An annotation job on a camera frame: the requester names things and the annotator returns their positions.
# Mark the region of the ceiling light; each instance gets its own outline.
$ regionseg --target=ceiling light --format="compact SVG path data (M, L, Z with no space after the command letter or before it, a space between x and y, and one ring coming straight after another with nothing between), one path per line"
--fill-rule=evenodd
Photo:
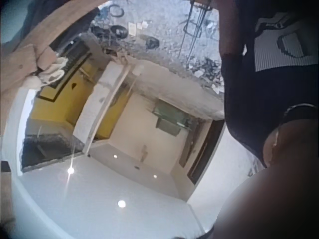
M125 201L120 200L120 201L118 201L118 205L120 208L124 208L126 206L126 203L125 203Z
M74 173L74 168L70 167L70 168L68 169L68 174L73 174L73 173Z

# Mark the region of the gravel ground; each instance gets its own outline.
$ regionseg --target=gravel ground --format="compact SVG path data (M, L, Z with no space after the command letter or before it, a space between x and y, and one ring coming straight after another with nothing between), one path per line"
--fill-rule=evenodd
M126 51L137 59L149 60L169 68L181 77L197 81L207 91L214 95L213 81L222 87L220 77L220 56L218 52L218 11L209 11L202 27L202 35L197 39L189 64L186 64L189 54L191 36L186 36L185 42L178 58L184 36L183 28L186 25L190 3L187 0L113 0L124 10L120 18L104 14L96 17L93 26L109 29L112 25L121 25L128 29L128 23L147 23L147 27L137 29L136 36L129 35L125 39L111 40L108 36L100 37L101 45L116 51ZM194 8L192 21L197 21L199 9ZM147 49L146 39L154 37L159 40L159 47Z

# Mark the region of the black shirt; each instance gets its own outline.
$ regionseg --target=black shirt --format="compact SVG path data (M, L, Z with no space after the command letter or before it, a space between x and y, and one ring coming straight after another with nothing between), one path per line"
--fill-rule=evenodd
M286 109L318 106L318 25L255 2L238 4L247 53L223 56L222 75L229 131L264 164L263 145ZM316 110L302 107L286 122L316 118Z

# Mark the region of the metal rod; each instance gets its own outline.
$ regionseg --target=metal rod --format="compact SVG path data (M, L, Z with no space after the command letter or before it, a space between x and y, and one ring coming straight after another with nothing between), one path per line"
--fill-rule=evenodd
M188 20L187 20L187 23L186 23L186 31L185 31L185 33L184 33L183 41L181 42L181 46L180 46L178 58L180 57L180 53L181 53L181 50L182 50L183 45L184 45L184 41L185 41L185 38L186 38L186 32L187 32L187 28L188 28L188 24L189 24L189 21L190 21L191 14L192 14L192 12L193 12L193 7L194 7L194 1L192 1L192 2L190 3L190 11L189 11Z
M201 19L201 21L200 21L199 28L201 28L201 26L203 25L203 22L204 22L206 13L207 13L207 11L208 11L208 8L209 8L209 6L205 6L204 13L203 13L203 17L202 17L202 19ZM190 61L190 56L191 56L191 54L192 54L192 52L193 52L194 45L195 45L195 43L196 43L196 39L197 39L197 37L194 39L194 43L193 43L193 45L191 46L190 53L189 53L189 55L188 55L186 64L188 64L189 61Z
M198 33L199 33L199 30L200 30L200 27L198 27L198 26L200 24L200 18L202 17L202 15L203 15L203 9L200 9L200 12L199 12L199 15L198 15L198 19L197 19L197 23L196 23L196 27L195 27L195 31L194 31L194 35L192 37L190 45L192 45L193 42L194 42L194 39L196 39L198 37Z

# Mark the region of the person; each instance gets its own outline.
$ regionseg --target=person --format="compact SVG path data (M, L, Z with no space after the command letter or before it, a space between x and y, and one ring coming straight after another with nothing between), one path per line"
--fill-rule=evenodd
M214 5L225 121L267 168L235 190L212 230L199 238L316 238L317 8L308 0L215 0Z

